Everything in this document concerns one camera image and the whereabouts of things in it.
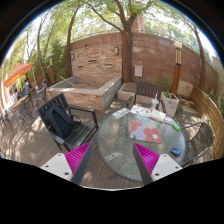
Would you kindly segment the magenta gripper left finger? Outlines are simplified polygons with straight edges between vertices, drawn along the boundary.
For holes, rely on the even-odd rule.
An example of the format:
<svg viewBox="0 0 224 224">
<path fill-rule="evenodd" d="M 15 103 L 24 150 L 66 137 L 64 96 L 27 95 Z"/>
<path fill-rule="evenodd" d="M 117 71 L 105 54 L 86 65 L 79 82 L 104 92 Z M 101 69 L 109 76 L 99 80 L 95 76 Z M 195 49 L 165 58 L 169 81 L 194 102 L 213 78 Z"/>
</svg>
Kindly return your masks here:
<svg viewBox="0 0 224 224">
<path fill-rule="evenodd" d="M 92 153 L 92 144 L 86 143 L 72 151 L 57 153 L 41 168 L 77 185 L 81 183 Z"/>
</svg>

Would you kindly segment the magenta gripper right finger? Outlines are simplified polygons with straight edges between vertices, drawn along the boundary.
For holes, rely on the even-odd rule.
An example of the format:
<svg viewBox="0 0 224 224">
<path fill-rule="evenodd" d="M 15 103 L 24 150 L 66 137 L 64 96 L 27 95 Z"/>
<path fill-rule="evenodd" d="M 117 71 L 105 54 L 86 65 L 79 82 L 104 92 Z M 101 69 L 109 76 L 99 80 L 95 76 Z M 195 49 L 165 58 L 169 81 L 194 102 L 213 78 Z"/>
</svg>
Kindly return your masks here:
<svg viewBox="0 0 224 224">
<path fill-rule="evenodd" d="M 133 154 L 144 185 L 182 169 L 168 154 L 159 155 L 137 143 L 133 144 Z"/>
</svg>

